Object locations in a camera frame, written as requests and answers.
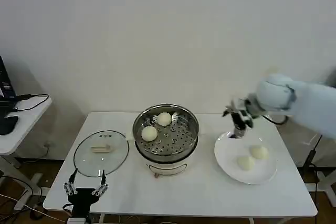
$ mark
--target black cable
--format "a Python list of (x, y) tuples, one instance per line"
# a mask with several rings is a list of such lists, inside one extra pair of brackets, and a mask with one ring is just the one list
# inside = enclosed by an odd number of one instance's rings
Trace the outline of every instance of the black cable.
[(17, 220), (18, 217), (19, 217), (19, 215), (15, 215), (14, 219), (12, 220), (12, 222), (10, 224), (14, 224), (14, 222)]
[(62, 209), (64, 212), (66, 212), (69, 216), (72, 216), (72, 213), (69, 209), (66, 209), (66, 207), (69, 207), (69, 206), (73, 206), (72, 203), (69, 203), (69, 204), (65, 204), (64, 206), (62, 206)]
[(0, 221), (8, 221), (8, 220), (10, 220), (12, 217), (14, 217), (15, 215), (18, 215), (18, 214), (21, 214), (22, 212), (27, 212), (27, 211), (29, 211), (29, 208), (22, 209), (22, 210), (20, 210), (20, 211), (18, 211), (18, 212), (15, 212), (15, 213), (13, 213), (13, 214), (11, 214), (11, 215), (5, 217), (5, 218), (0, 219)]
[(1, 178), (1, 177), (4, 177), (4, 178), (11, 178), (11, 179), (14, 179), (14, 180), (17, 180), (17, 181), (20, 181), (20, 182), (26, 184), (26, 185), (31, 189), (31, 195), (34, 194), (34, 190), (32, 189), (32, 187), (31, 187), (29, 184), (27, 184), (26, 182), (24, 182), (23, 180), (18, 179), (18, 178), (14, 178), (14, 177), (10, 177), (10, 176), (5, 176), (5, 175), (0, 175), (0, 178)]
[(6, 204), (8, 204), (9, 202), (13, 202), (11, 199), (3, 202), (1, 205), (0, 205), (0, 209), (3, 208)]
[(36, 108), (37, 106), (39, 106), (40, 104), (44, 103), (45, 101), (48, 100), (49, 95), (48, 94), (32, 94), (31, 97), (46, 97), (44, 100), (40, 101), (39, 103), (35, 104), (34, 106), (30, 107), (30, 108), (26, 108), (26, 109), (18, 109), (18, 108), (14, 108), (14, 111), (26, 111), (26, 110), (32, 110), (34, 108)]
[[(38, 186), (40, 188), (40, 196), (38, 196), (38, 200), (37, 200), (37, 204), (33, 207), (35, 209), (35, 207), (37, 206), (42, 206), (43, 207), (43, 202), (41, 201), (42, 199), (42, 187)], [(48, 212), (47, 209), (43, 208), (43, 212), (46, 214)], [(33, 211), (30, 209), (30, 213), (29, 213), (29, 217), (31, 220), (40, 220), (44, 217), (45, 215), (38, 215), (37, 212)]]
[[(26, 184), (30, 189), (31, 189), (31, 195), (33, 195), (34, 194), (34, 190), (33, 190), (33, 188), (29, 185), (29, 184), (27, 184), (26, 182), (24, 182), (23, 180), (21, 180), (21, 179), (18, 179), (18, 178), (14, 178), (14, 177), (10, 177), (10, 176), (5, 176), (5, 175), (2, 175), (2, 176), (0, 176), (0, 177), (5, 177), (5, 178), (11, 178), (11, 179), (14, 179), (14, 180), (17, 180), (17, 181), (20, 181), (20, 182), (22, 182), (22, 183), (24, 183), (24, 184)], [(39, 189), (40, 189), (40, 195), (39, 195), (39, 198), (38, 198), (38, 204), (40, 203), (40, 200), (41, 200), (41, 198), (42, 198), (42, 188), (39, 186)]]
[(271, 123), (273, 123), (275, 125), (284, 125), (285, 123), (287, 123), (287, 121), (289, 119), (289, 117), (285, 115), (285, 119), (282, 122), (278, 123), (278, 122), (275, 122), (275, 121), (271, 120), (270, 118), (268, 118), (265, 115), (263, 115), (263, 118), (265, 118), (268, 122), (271, 122)]
[(319, 137), (319, 139), (317, 140), (317, 143), (316, 143), (316, 145), (315, 145), (315, 147), (314, 147), (314, 149), (313, 150), (315, 150), (316, 149), (316, 147), (319, 145), (319, 143), (320, 143), (320, 140), (321, 140), (321, 138), (323, 137), (323, 135), (320, 135), (320, 137)]

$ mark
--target table leg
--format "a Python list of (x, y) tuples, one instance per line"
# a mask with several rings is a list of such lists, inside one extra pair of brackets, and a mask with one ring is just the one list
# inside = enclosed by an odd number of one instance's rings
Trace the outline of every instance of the table leg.
[(32, 192), (31, 189), (25, 183), (14, 179), (14, 181), (22, 185), (26, 190), (26, 192), (24, 192), (23, 196), (20, 198), (18, 203), (15, 205), (14, 207), (15, 210), (21, 210), (24, 207), (25, 203), (27, 203), (30, 196), (32, 195), (46, 196), (49, 191), (49, 188), (47, 187), (40, 188), (37, 186), (38, 181), (42, 177), (42, 173), (34, 174), (32, 179), (30, 180), (29, 178), (23, 175), (19, 170), (17, 170), (13, 165), (11, 165), (7, 160), (5, 160), (2, 157), (0, 157), (0, 170), (2, 170), (2, 172), (7, 176), (17, 178), (17, 179), (24, 181), (33, 189), (33, 192)]
[(2, 158), (6, 159), (9, 163), (14, 165), (15, 168), (20, 168), (21, 166), (21, 163), (18, 160), (16, 160), (13, 154), (8, 155), (8, 156), (3, 156)]
[(271, 218), (271, 219), (268, 219), (268, 223), (269, 224), (284, 224), (287, 221), (289, 221), (290, 219), (292, 219), (292, 217), (287, 217), (287, 218)]
[[(332, 207), (336, 207), (336, 194), (331, 185), (336, 183), (336, 170), (324, 176), (323, 172), (317, 172), (320, 182), (317, 184), (317, 191), (323, 191), (327, 195)], [(306, 183), (307, 190), (310, 192), (315, 191), (315, 183)]]
[(104, 223), (105, 214), (100, 214), (98, 223)]

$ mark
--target computer mouse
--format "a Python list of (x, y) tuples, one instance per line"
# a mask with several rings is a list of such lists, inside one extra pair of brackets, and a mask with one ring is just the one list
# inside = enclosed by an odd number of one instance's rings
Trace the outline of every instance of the computer mouse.
[(13, 131), (17, 121), (19, 120), (18, 116), (9, 116), (7, 118), (0, 119), (0, 135), (7, 135)]

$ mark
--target steamed bun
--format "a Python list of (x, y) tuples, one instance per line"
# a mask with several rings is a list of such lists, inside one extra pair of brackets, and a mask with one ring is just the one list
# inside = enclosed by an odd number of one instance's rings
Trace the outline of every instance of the steamed bun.
[(141, 137), (146, 142), (155, 140), (157, 136), (158, 136), (158, 131), (153, 126), (147, 126), (143, 128), (141, 131)]
[(172, 122), (172, 116), (167, 112), (162, 112), (158, 115), (157, 122), (161, 126), (167, 126)]
[(250, 152), (252, 157), (256, 159), (267, 159), (268, 158), (268, 150), (262, 145), (252, 146), (250, 148)]
[(239, 167), (243, 170), (251, 170), (254, 167), (254, 159), (251, 156), (240, 156), (237, 159)]

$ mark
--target white robotic arm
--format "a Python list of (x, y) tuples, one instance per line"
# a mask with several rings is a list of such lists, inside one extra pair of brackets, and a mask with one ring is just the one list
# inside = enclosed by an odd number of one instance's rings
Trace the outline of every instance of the white robotic arm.
[(288, 115), (302, 126), (336, 138), (336, 89), (332, 87), (271, 74), (258, 84), (256, 93), (240, 102), (232, 102), (227, 108), (230, 113), (240, 115), (246, 110), (250, 118), (263, 114)]

